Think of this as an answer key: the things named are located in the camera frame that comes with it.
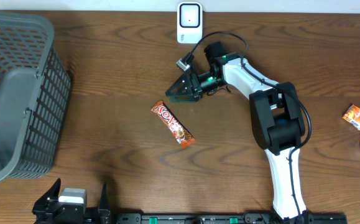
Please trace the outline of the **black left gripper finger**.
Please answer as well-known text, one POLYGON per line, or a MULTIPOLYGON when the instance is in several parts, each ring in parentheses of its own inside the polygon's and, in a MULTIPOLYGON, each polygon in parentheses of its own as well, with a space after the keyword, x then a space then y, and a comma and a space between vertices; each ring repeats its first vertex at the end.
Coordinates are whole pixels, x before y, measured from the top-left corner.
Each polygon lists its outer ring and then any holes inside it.
POLYGON ((110 211, 109 200, 108 200, 108 195, 107 195, 107 182, 105 182, 103 184, 103 188, 101 191, 101 197, 99 200, 98 210, 100 212, 109 212, 110 211))
POLYGON ((34 207, 47 207, 51 201, 57 201, 60 193, 61 178, 58 178, 51 188, 46 191, 35 203, 34 207))

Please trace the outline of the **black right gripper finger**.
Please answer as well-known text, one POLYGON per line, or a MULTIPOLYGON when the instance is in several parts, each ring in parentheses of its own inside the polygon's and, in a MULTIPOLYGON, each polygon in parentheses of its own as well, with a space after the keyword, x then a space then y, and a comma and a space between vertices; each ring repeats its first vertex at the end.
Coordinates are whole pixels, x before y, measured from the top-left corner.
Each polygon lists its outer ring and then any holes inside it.
POLYGON ((166 96, 183 96, 187 95, 190 86, 190 75, 183 73, 165 92, 166 96))
POLYGON ((197 98, 193 95, 173 95, 169 96, 170 101, 174 103, 191 103, 196 102, 197 98))

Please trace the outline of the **orange chocolate bar wrapper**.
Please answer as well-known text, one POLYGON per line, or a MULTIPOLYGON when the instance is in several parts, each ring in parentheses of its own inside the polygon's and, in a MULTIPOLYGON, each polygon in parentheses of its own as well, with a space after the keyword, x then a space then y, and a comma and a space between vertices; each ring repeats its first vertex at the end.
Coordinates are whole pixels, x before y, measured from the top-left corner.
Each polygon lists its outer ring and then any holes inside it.
POLYGON ((151 111, 154 112, 162 120, 166 127, 169 128, 176 141, 183 148, 192 145, 196 141, 188 129, 177 120, 163 100, 156 102, 156 104, 151 108, 151 111))

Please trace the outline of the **orange snack box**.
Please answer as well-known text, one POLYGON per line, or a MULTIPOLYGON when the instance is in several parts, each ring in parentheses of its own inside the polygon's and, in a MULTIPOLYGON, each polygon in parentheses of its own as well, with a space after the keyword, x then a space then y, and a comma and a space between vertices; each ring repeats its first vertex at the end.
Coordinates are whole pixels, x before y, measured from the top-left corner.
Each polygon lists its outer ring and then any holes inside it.
POLYGON ((342 116, 344 120, 351 123, 357 130, 360 131, 360 108, 351 105, 345 114, 342 116))

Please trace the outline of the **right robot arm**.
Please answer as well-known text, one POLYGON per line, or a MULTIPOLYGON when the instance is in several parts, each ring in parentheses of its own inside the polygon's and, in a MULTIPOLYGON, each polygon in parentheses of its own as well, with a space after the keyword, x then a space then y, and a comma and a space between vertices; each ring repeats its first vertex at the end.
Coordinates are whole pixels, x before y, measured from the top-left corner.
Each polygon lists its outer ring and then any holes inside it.
POLYGON ((209 71, 196 73, 192 67, 194 56, 188 53, 177 61, 183 74, 166 96, 174 102, 196 102, 225 85, 239 90, 249 100, 254 139, 269 160, 277 219, 299 222, 307 210, 298 169, 305 109, 294 85, 266 78, 241 53, 227 53, 221 42, 208 45, 204 53, 209 71))

